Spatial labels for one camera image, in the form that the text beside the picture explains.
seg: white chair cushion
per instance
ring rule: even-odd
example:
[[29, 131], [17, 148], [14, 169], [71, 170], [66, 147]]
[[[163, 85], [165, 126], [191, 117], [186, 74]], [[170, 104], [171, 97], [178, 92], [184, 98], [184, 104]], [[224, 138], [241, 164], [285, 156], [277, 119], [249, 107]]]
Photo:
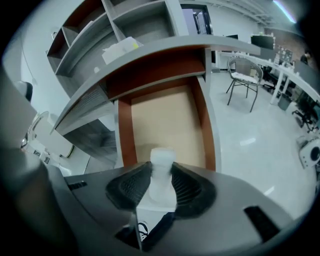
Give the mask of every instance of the white chair cushion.
[[240, 79], [240, 80], [243, 80], [245, 82], [249, 82], [249, 83], [252, 83], [252, 84], [257, 84], [258, 83], [257, 79], [255, 79], [255, 78], [253, 78], [252, 76], [249, 76], [249, 75], [241, 74], [241, 73], [238, 73], [238, 72], [234, 72], [231, 75], [232, 75], [233, 78]]

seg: white table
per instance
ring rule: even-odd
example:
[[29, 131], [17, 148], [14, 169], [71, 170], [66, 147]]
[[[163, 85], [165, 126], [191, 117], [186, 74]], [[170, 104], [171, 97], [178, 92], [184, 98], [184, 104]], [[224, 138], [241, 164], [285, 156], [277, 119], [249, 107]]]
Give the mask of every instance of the white table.
[[314, 101], [320, 102], [320, 95], [316, 92], [315, 89], [313, 89], [310, 84], [308, 84], [306, 81], [304, 81], [299, 75], [295, 74], [291, 69], [284, 67], [282, 65], [277, 65], [269, 60], [258, 58], [255, 56], [249, 56], [244, 53], [231, 53], [231, 52], [217, 52], [216, 56], [218, 56], [217, 59], [217, 66], [219, 67], [220, 64], [220, 57], [243, 57], [246, 58], [256, 64], [262, 65], [264, 67], [272, 67], [280, 72], [278, 82], [276, 83], [274, 93], [271, 97], [270, 104], [274, 104], [275, 100], [277, 98], [277, 94], [279, 92], [282, 80], [284, 78], [284, 75], [287, 76], [287, 79], [284, 84], [284, 88], [282, 90], [282, 93], [284, 94], [288, 88], [289, 82], [292, 81], [297, 86], [299, 86], [302, 90], [305, 91], [306, 94], [308, 94]]

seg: metal chair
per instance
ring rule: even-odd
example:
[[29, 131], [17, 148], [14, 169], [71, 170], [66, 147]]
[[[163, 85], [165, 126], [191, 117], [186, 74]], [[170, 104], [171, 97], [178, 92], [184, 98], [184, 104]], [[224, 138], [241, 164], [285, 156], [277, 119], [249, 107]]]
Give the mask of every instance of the metal chair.
[[[232, 66], [232, 64], [235, 64], [235, 72], [231, 71], [230, 67]], [[256, 70], [258, 81], [254, 81], [253, 77], [250, 76], [251, 70]], [[230, 103], [232, 93], [234, 91], [234, 87], [235, 86], [246, 86], [246, 98], [248, 97], [248, 90], [249, 89], [255, 92], [255, 98], [254, 98], [254, 101], [253, 101], [253, 104], [252, 104], [252, 107], [250, 110], [250, 113], [251, 113], [251, 111], [254, 107], [254, 104], [256, 102], [257, 96], [258, 96], [258, 86], [261, 83], [261, 80], [264, 76], [264, 72], [257, 64], [255, 64], [254, 62], [252, 62], [246, 58], [242, 58], [242, 57], [235, 57], [235, 58], [229, 59], [228, 71], [229, 71], [230, 76], [232, 78], [232, 82], [231, 82], [228, 90], [226, 91], [226, 94], [227, 94], [229, 89], [231, 88], [231, 94], [230, 94], [230, 98], [229, 98], [227, 105], [229, 105], [229, 103]]]

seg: tile floor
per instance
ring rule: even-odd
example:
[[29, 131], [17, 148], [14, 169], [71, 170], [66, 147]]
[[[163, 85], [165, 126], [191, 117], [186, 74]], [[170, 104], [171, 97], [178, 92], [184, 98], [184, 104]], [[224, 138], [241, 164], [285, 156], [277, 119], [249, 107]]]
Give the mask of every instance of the tile floor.
[[237, 86], [229, 106], [228, 73], [211, 75], [210, 98], [221, 145], [221, 172], [242, 179], [265, 193], [294, 219], [308, 211], [315, 195], [316, 173], [303, 169], [296, 138], [304, 135], [296, 121], [260, 88], [255, 93]]

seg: desk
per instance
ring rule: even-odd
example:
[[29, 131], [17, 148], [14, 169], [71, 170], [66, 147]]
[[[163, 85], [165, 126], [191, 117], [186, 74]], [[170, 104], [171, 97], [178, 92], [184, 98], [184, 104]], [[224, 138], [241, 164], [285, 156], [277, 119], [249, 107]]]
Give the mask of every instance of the desk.
[[[111, 163], [117, 154], [121, 161], [117, 167], [131, 166], [138, 161], [132, 100], [187, 85], [199, 119], [203, 164], [219, 172], [220, 150], [215, 149], [220, 149], [220, 143], [209, 90], [211, 51], [220, 50], [260, 54], [255, 45], [212, 35], [174, 36], [147, 43], [87, 79], [71, 97], [53, 129], [95, 158]], [[97, 130], [97, 119], [109, 111], [110, 102], [115, 108], [115, 131], [107, 132], [100, 141], [92, 133]]]
[[275, 104], [276, 101], [276, 97], [277, 94], [280, 90], [280, 86], [283, 80], [284, 75], [287, 76], [287, 79], [285, 81], [285, 85], [284, 88], [282, 90], [282, 93], [285, 93], [289, 82], [292, 81], [293, 83], [295, 83], [297, 86], [299, 86], [302, 90], [304, 90], [314, 101], [319, 101], [320, 100], [320, 95], [315, 91], [315, 89], [313, 89], [306, 81], [304, 81], [299, 75], [293, 73], [292, 70], [290, 70], [289, 68], [286, 68], [282, 65], [277, 65], [271, 61], [268, 61], [266, 59], [261, 59], [255, 56], [249, 56], [246, 55], [244, 53], [231, 53], [231, 52], [217, 52], [216, 54], [218, 57], [218, 62], [217, 62], [217, 66], [219, 67], [220, 64], [220, 57], [228, 57], [228, 58], [232, 58], [232, 57], [242, 57], [242, 58], [246, 58], [256, 64], [259, 64], [261, 66], [264, 67], [272, 67], [276, 70], [278, 70], [280, 72], [279, 75], [279, 79], [278, 82], [275, 86], [275, 90], [274, 93], [271, 97], [270, 100], [270, 104]]

